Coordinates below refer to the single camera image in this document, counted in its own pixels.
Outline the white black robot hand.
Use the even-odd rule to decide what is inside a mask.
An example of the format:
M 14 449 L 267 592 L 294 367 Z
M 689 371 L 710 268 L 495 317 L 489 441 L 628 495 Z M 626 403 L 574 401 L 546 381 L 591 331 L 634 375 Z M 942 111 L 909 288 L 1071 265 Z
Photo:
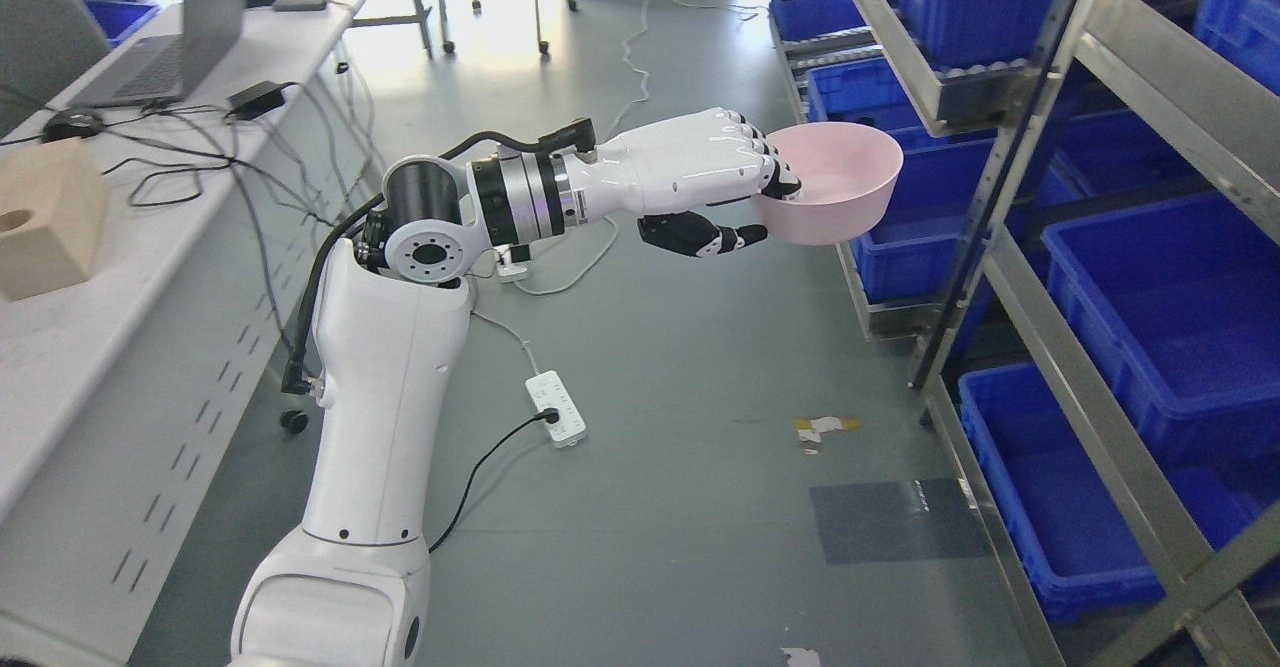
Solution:
M 696 259 L 741 251 L 768 230 L 718 225 L 695 207 L 753 196 L 790 201 L 801 189 L 777 149 L 728 108 L 623 131 L 599 143 L 591 160 L 566 155 L 563 165 L 581 219 L 635 213 L 644 242 Z

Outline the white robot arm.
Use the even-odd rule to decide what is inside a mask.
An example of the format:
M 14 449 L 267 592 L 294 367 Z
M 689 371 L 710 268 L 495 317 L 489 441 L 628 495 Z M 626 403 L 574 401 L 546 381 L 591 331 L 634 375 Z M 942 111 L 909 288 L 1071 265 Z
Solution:
M 410 666 L 428 613 L 422 530 L 442 403 L 468 330 L 466 274 L 493 246 L 556 237 L 579 216 L 563 149 L 495 131 L 442 157 L 403 157 L 317 252 L 282 380 L 324 408 L 301 525 L 255 571 L 234 666 Z

